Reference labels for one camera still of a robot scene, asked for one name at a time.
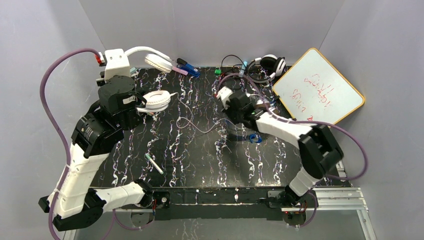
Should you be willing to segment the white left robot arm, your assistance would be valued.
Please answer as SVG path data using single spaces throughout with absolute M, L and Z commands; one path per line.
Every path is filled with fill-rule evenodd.
M 87 228 L 103 213 L 123 206 L 150 207 L 154 201 L 152 186 L 142 179 L 108 189 L 92 188 L 100 165 L 124 132 L 140 124 L 136 104 L 144 102 L 135 80 L 122 75 L 107 80 L 98 96 L 74 128 L 60 189 L 38 202 L 44 212 L 52 211 L 52 224 L 60 232 Z

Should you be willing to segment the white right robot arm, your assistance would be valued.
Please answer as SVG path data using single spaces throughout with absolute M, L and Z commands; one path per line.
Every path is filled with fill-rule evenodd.
M 284 140 L 299 150 L 301 168 L 285 187 L 284 198 L 297 201 L 342 160 L 344 153 L 324 124 L 296 124 L 280 121 L 272 112 L 256 107 L 242 91 L 224 87 L 216 94 L 224 113 L 234 124 Z

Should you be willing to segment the white headphones with blue cable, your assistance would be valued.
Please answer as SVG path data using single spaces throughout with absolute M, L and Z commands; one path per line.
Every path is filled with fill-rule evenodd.
M 246 129 L 230 129 L 226 138 L 233 142 L 249 142 L 251 144 L 260 144 L 263 141 L 257 132 Z

